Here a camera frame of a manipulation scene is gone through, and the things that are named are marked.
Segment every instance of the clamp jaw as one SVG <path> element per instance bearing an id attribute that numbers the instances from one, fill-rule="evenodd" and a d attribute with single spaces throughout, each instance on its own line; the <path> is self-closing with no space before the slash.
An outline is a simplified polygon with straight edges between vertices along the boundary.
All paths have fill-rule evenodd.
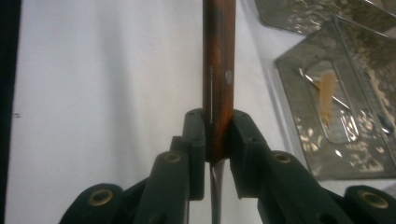
<path id="1" fill-rule="evenodd" d="M 251 117 L 233 112 L 225 144 L 239 198 L 258 198 L 263 223 L 395 223 L 396 200 L 366 186 L 345 197 L 323 189 L 298 160 L 271 151 Z M 66 223 L 186 224 L 189 201 L 204 198 L 203 110 L 186 114 L 183 134 L 161 153 L 151 174 L 127 190 L 99 184 L 83 191 L 61 220 Z"/>

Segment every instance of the white fabric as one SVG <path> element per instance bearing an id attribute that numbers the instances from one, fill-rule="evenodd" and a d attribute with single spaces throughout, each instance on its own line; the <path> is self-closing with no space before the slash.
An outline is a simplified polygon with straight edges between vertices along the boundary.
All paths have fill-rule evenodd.
<path id="1" fill-rule="evenodd" d="M 299 158 L 274 59 L 302 39 L 237 1 L 234 107 L 273 150 Z M 202 1 L 23 1 L 6 223 L 57 223 L 92 185 L 129 188 L 201 106 Z M 210 223 L 208 182 L 206 170 L 192 224 Z M 338 193 L 348 184 L 324 183 Z M 237 199 L 227 164 L 222 223 L 261 223 L 256 203 Z"/>

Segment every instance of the metal dish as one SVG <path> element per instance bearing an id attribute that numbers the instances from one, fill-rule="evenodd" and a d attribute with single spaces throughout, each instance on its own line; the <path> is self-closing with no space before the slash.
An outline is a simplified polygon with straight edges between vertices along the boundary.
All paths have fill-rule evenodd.
<path id="1" fill-rule="evenodd" d="M 264 24 L 303 35 L 319 30 L 333 15 L 380 33 L 396 24 L 390 14 L 396 12 L 394 0 L 256 0 L 256 6 Z"/>
<path id="2" fill-rule="evenodd" d="M 396 177 L 396 39 L 334 17 L 276 65 L 317 179 Z M 324 125 L 314 82 L 328 69 L 336 84 Z"/>

